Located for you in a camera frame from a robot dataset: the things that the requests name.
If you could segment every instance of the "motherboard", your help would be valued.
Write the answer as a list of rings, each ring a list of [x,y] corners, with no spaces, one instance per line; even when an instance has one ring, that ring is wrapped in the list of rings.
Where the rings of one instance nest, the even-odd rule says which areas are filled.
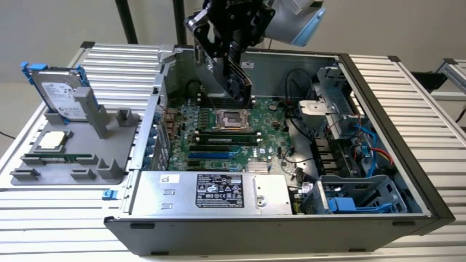
[[[249,108],[231,109],[191,99],[172,100],[168,170],[291,174],[293,165],[283,158],[291,140],[279,103],[255,98]]]

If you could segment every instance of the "sticker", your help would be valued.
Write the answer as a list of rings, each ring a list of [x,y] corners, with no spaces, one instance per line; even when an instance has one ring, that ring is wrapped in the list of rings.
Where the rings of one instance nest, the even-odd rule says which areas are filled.
[[[46,164],[66,162],[62,157],[41,157],[41,161],[46,162]]]
[[[160,175],[160,184],[179,183],[179,182],[180,182],[180,175],[179,174]]]
[[[46,96],[57,113],[69,120],[85,119],[80,103],[74,100],[74,90],[65,83],[42,82]]]
[[[253,62],[241,62],[240,67],[247,69],[253,69]]]
[[[228,138],[209,138],[208,142],[232,142],[232,139]]]
[[[244,207],[241,175],[197,175],[196,206],[200,208]]]

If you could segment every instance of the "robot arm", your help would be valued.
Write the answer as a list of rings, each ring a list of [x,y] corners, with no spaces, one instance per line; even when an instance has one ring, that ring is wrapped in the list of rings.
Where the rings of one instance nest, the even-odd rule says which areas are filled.
[[[264,36],[304,46],[324,13],[320,6],[321,1],[309,0],[209,0],[185,19],[195,37],[197,63],[207,64],[223,89],[241,105],[248,104],[252,88],[239,66],[241,53]],[[209,23],[213,41],[208,39]]]

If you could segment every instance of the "black pole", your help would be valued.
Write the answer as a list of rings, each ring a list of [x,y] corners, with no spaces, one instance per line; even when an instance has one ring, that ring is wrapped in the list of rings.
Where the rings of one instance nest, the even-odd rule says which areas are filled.
[[[138,44],[136,37],[136,30],[133,28],[130,11],[126,0],[114,0],[118,18],[124,29],[125,40],[128,44]]]
[[[187,45],[187,30],[184,28],[184,0],[173,0],[176,39],[179,45]]]

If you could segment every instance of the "warning label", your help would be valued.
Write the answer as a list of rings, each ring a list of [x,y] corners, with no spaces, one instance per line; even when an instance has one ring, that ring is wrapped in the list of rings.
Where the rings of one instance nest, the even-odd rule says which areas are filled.
[[[197,175],[196,188],[197,207],[244,207],[241,175]]]

